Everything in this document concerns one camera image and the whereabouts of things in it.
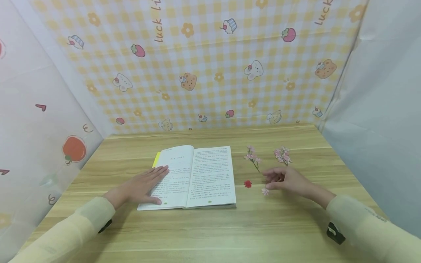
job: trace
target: desk surface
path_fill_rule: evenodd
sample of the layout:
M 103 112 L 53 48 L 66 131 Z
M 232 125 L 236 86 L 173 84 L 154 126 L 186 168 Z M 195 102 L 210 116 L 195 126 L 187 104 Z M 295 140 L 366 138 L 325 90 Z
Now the desk surface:
M 156 153 L 179 145 L 231 146 L 236 209 L 136 211 L 126 204 L 113 224 L 70 262 L 371 262 L 348 242 L 337 245 L 316 204 L 279 191 L 263 196 L 263 176 L 243 157 L 252 145 L 261 170 L 279 163 L 284 145 L 293 165 L 336 194 L 348 194 L 384 215 L 313 125 L 115 135 L 103 141 L 24 247 L 95 196 L 151 167 Z M 250 180 L 251 188 L 244 186 Z

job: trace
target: red flower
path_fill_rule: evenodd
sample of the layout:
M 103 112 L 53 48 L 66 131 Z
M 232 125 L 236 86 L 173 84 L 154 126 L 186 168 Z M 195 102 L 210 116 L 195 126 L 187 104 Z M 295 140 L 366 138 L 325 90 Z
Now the red flower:
M 250 187 L 251 187 L 251 182 L 250 182 L 250 180 L 245 181 L 245 182 L 244 182 L 244 185 L 245 185 L 247 188 L 250 188 Z

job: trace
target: hand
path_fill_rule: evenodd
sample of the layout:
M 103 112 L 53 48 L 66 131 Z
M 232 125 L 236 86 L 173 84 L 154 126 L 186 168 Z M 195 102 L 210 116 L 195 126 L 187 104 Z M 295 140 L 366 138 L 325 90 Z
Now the hand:
M 308 198 L 326 209 L 336 195 L 305 178 L 292 167 L 276 167 L 263 172 L 266 177 L 266 189 L 288 190 Z
M 137 204 L 153 203 L 160 205 L 161 200 L 148 195 L 168 173 L 168 166 L 152 168 L 144 173 L 138 174 L 122 185 L 111 189 L 103 195 L 117 210 L 126 202 Z
M 266 189 L 288 190 L 299 196 L 309 198 L 314 184 L 299 171 L 291 167 L 275 167 L 263 172 L 266 177 Z

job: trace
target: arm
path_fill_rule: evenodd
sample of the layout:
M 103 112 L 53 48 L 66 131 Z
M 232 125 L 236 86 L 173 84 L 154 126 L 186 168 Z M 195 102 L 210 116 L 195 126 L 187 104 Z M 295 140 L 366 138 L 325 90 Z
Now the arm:
M 95 197 L 74 214 L 56 224 L 9 263 L 64 263 L 111 219 L 126 202 L 155 203 L 161 201 L 148 192 L 167 174 L 168 167 L 152 168 L 111 189 L 103 197 Z
M 263 173 L 267 189 L 284 189 L 308 198 L 329 214 L 332 223 L 352 245 L 379 262 L 421 262 L 421 240 L 377 215 L 349 196 L 336 196 L 291 167 L 272 168 Z

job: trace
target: flower stem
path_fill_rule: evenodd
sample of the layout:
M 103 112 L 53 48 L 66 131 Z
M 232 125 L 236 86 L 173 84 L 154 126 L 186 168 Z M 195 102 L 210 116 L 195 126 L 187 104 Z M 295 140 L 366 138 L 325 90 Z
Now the flower stem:
M 256 167 L 257 171 L 260 173 L 259 164 L 257 164 L 257 166 L 256 166 L 256 164 L 253 161 L 251 161 L 251 162 L 253 163 L 254 167 Z

